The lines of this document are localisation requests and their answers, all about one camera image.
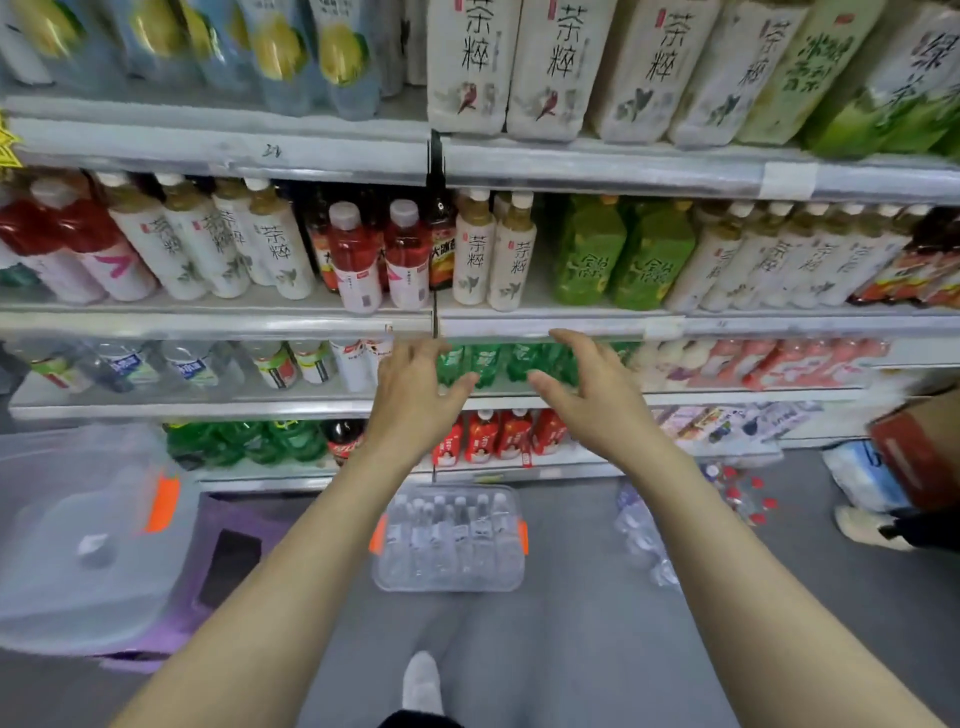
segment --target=foot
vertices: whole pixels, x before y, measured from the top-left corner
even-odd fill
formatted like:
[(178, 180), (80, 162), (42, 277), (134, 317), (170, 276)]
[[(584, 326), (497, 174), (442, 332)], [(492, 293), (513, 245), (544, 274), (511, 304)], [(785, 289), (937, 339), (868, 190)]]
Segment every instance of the foot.
[(403, 673), (403, 710), (444, 714), (440, 697), (440, 671), (429, 652), (418, 652)]
[(892, 516), (862, 511), (849, 505), (839, 505), (833, 511), (833, 519), (836, 521), (840, 532), (858, 544), (884, 546), (897, 551), (912, 551), (914, 548), (902, 536), (888, 539), (880, 533), (882, 526), (893, 525), (894, 519)]

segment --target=plastic bottle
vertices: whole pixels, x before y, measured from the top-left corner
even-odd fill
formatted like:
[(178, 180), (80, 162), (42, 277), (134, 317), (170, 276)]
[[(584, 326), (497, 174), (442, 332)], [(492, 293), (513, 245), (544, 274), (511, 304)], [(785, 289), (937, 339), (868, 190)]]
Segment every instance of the plastic bottle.
[(250, 274), (210, 198), (183, 175), (158, 174), (156, 180), (166, 194), (167, 219), (214, 295), (233, 299), (246, 293)]
[(0, 238), (61, 301), (95, 303), (107, 295), (40, 208), (6, 187), (0, 187)]
[(700, 305), (701, 299), (723, 273), (743, 242), (743, 221), (754, 204), (735, 202), (727, 215), (700, 232), (697, 247), (684, 266), (670, 293), (663, 301), (669, 311), (686, 312)]
[(390, 298), (401, 311), (419, 311), (429, 301), (433, 243), (412, 200), (390, 203), (385, 242)]
[(276, 290), (285, 299), (305, 299), (317, 287), (310, 258), (290, 203), (276, 195), (269, 180), (246, 177), (250, 200), (252, 246), (273, 275)]
[(254, 245), (250, 190), (240, 180), (220, 178), (212, 199), (233, 237), (233, 244), (240, 253), (251, 280), (257, 285), (275, 285), (273, 274), (264, 264), (264, 255)]
[(326, 97), (297, 0), (239, 0), (267, 109), (304, 116)]
[(514, 192), (510, 210), (496, 226), (496, 243), (490, 272), (487, 303), (496, 311), (516, 311), (537, 240), (537, 226), (530, 219), (533, 192)]
[(627, 240), (615, 195), (600, 205), (574, 208), (564, 221), (556, 256), (553, 295), (566, 305), (591, 305), (603, 297)]
[(354, 203), (330, 206), (330, 259), (344, 308), (351, 313), (373, 313), (383, 301), (376, 261), (380, 249), (360, 224)]
[(384, 19), (377, 14), (378, 5), (373, 0), (310, 0), (330, 101), (350, 121), (371, 119), (380, 106), (380, 72), (371, 54), (374, 24)]
[(163, 205), (141, 192), (124, 172), (98, 172), (108, 213), (171, 297), (194, 301), (207, 292), (197, 264), (167, 220)]
[(477, 305), (487, 297), (496, 221), (490, 212), (490, 190), (471, 189), (457, 215), (453, 262), (453, 298)]
[(140, 301), (154, 294), (156, 279), (100, 205), (56, 178), (41, 178), (30, 191), (49, 210), (67, 247), (116, 301)]

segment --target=gray floor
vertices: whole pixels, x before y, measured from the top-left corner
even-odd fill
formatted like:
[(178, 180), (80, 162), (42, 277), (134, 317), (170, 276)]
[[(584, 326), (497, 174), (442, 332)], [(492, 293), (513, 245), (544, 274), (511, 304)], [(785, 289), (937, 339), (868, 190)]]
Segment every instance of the gray floor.
[[(960, 558), (847, 542), (816, 453), (765, 476), (780, 510), (763, 540), (960, 728)], [(632, 567), (613, 532), (612, 493), (595, 482), (523, 490), (531, 554), (509, 595), (386, 595), (359, 574), (300, 725), (375, 726), (399, 705), (406, 661), (427, 648), (447, 711), (467, 726), (733, 728), (683, 599)], [(0, 725), (103, 726), (142, 679), (0, 653)]]

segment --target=shelf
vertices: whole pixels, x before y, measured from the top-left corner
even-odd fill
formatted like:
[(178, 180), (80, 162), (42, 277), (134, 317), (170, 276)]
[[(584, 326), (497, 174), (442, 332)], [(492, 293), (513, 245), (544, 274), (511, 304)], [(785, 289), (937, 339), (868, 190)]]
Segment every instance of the shelf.
[(344, 310), (340, 297), (318, 283), (302, 301), (273, 287), (251, 285), (237, 299), (207, 294), (195, 302), (160, 292), (136, 303), (30, 303), (0, 299), (0, 337), (25, 334), (138, 339), (327, 339), (433, 333), (433, 310), (396, 309), (390, 297), (371, 316)]
[(829, 161), (793, 148), (606, 144), (586, 133), (568, 144), (443, 135), (446, 182), (543, 192), (662, 197), (960, 203), (960, 167), (929, 156)]
[(238, 108), (198, 89), (131, 85), (132, 100), (94, 101), (38, 90), (3, 102), (24, 164), (327, 182), (425, 184), (430, 127), (425, 89), (407, 88), (380, 115), (293, 117)]

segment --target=bottle label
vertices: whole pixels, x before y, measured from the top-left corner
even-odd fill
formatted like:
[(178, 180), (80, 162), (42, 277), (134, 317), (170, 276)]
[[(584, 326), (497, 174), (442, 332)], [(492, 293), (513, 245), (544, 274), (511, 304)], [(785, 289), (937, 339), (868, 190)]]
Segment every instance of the bottle label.
[(376, 263), (365, 271), (342, 271), (337, 274), (337, 288), (344, 308), (351, 313), (373, 313), (383, 302), (383, 289)]
[(502, 223), (496, 226), (487, 303), (497, 311), (512, 311), (520, 306), (536, 240), (536, 225), (528, 231), (511, 230)]
[(140, 301), (156, 291), (156, 281), (126, 240), (98, 253), (82, 253), (80, 261), (117, 301)]
[(66, 248), (45, 255), (27, 255), (23, 264), (57, 298), (67, 303), (93, 303), (104, 297), (104, 289), (85, 269), (80, 260)]
[(426, 305), (430, 288), (429, 263), (416, 268), (404, 268), (387, 261), (390, 279), (390, 298), (401, 311), (418, 311)]

